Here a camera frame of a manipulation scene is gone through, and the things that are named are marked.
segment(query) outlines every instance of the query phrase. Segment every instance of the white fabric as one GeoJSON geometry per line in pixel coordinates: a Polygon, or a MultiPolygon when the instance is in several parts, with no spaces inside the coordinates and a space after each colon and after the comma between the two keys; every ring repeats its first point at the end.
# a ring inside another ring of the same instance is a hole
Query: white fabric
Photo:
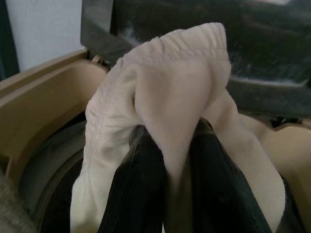
{"type": "Polygon", "coordinates": [[[146,126],[161,149],[168,171],[166,232],[190,232],[191,222],[185,223],[191,219],[190,183],[182,182],[181,188],[179,184],[184,173],[189,181],[186,156],[200,117],[211,122],[275,231],[285,205],[283,182],[241,122],[225,90],[229,74],[225,30],[219,23],[154,38],[119,59],[86,108],[86,145],[81,174],[72,190],[71,232],[97,231],[114,172],[138,124],[146,126]],[[180,189],[188,206],[176,201],[180,189]]]}

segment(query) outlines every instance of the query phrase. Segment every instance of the washing machine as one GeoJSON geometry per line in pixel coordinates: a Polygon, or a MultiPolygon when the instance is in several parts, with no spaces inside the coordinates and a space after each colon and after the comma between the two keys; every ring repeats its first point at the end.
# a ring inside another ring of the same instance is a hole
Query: washing machine
{"type": "Polygon", "coordinates": [[[221,22],[227,90],[284,178],[287,227],[311,233],[310,15],[304,0],[83,0],[86,49],[0,82],[0,167],[39,231],[69,232],[85,108],[117,59],[155,36],[221,22]]]}

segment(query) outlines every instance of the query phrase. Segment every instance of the beige plastic surface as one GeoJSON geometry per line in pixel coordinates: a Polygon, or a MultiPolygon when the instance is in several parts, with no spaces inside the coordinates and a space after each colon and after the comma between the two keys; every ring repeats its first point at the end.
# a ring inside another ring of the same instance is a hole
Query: beige plastic surface
{"type": "Polygon", "coordinates": [[[32,151],[85,110],[106,70],[71,54],[0,83],[0,157],[16,185],[32,151]]]}
{"type": "Polygon", "coordinates": [[[311,129],[296,124],[270,129],[243,116],[277,170],[289,183],[307,232],[311,233],[311,129]]]}
{"type": "MultiPolygon", "coordinates": [[[[45,63],[0,82],[0,160],[15,184],[32,151],[86,104],[106,70],[85,60],[86,51],[45,63]]],[[[311,233],[311,123],[270,129],[242,116],[278,171],[289,182],[302,220],[311,233]]]]}

